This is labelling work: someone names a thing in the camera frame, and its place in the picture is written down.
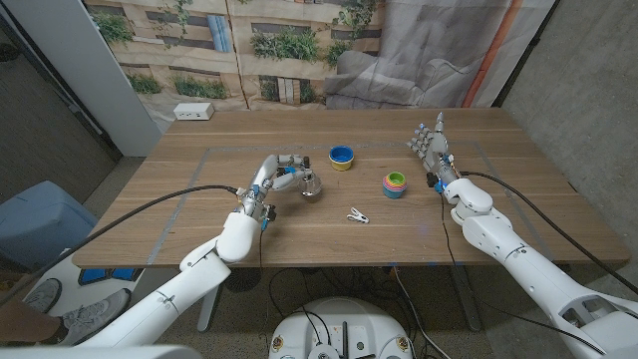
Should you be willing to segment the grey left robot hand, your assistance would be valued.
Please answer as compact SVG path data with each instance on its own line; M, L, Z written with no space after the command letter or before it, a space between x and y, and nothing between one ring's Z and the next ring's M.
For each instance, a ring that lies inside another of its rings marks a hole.
M247 193L241 197L240 213L259 220L264 200L270 191L278 191L312 175L309 159L300 155L270 155L255 172Z

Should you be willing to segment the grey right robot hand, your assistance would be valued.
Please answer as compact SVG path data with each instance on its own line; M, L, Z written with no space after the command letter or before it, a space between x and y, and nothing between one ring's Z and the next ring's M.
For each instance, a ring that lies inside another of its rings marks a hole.
M442 192L460 175L453 168L454 156L449 152L448 141L443 133L445 115L439 112L435 127L431 130L420 124L415 130L415 136L407 142L407 146L423 162L427 172L429 187Z

